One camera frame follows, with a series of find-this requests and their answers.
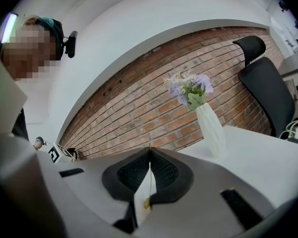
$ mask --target chair headrest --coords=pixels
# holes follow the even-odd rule
[[[233,41],[233,43],[242,48],[245,56],[245,67],[266,51],[264,41],[258,36],[246,36],[237,41]]]

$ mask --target black mesh cushion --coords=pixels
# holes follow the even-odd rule
[[[241,70],[238,77],[264,110],[271,135],[279,137],[293,119],[295,102],[272,61],[263,57]]]
[[[186,164],[156,148],[144,148],[104,171],[102,182],[109,194],[132,202],[149,170],[149,162],[157,188],[157,193],[150,197],[151,204],[174,202],[190,189],[194,176]]]
[[[237,41],[233,41],[233,43],[242,48],[245,56],[245,66],[266,51],[264,41],[258,36],[246,36]]]

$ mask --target chair backrest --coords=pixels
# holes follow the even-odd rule
[[[260,39],[257,36],[249,37],[256,37],[255,43]],[[252,38],[248,38],[248,47],[251,46],[250,42]],[[271,135],[279,137],[294,117],[295,102],[273,62],[267,57],[260,58],[242,69],[238,77],[265,112],[271,125]]]

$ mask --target black office chair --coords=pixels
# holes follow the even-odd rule
[[[265,112],[271,126],[271,136],[280,137],[293,121],[295,101],[271,60],[262,57],[252,62],[266,50],[261,38],[247,36],[233,43],[242,48],[245,56],[245,68],[238,77]],[[288,138],[288,134],[283,133],[282,138]]]

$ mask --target desk surface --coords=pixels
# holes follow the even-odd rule
[[[225,126],[224,132],[223,157],[212,157],[205,140],[179,152],[227,168],[275,207],[298,196],[298,144],[231,126]]]
[[[298,73],[298,52],[284,59],[278,69],[282,77]]]

